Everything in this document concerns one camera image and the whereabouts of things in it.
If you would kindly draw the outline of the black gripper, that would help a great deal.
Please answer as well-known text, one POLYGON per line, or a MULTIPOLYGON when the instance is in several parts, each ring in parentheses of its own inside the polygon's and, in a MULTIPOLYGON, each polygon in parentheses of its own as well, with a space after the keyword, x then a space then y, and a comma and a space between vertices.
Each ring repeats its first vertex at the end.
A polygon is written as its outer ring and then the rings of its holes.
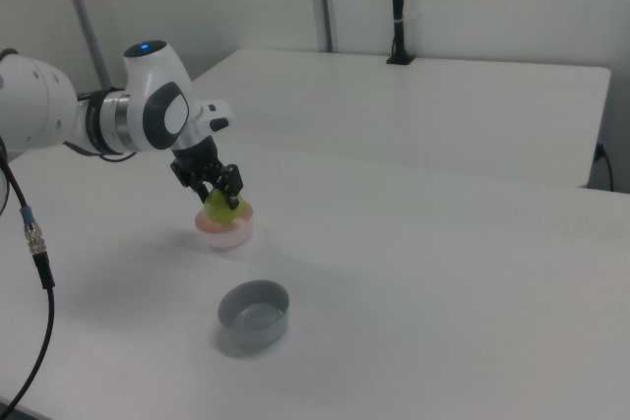
POLYGON ((212 194, 217 199, 222 197, 231 210, 240 205, 239 194, 243 189, 240 170, 236 164, 221 165, 218 149, 212 137, 207 137, 192 148, 173 150, 174 160, 170 169, 187 189, 190 189, 201 201, 206 202, 210 195, 206 184, 213 186, 212 194))

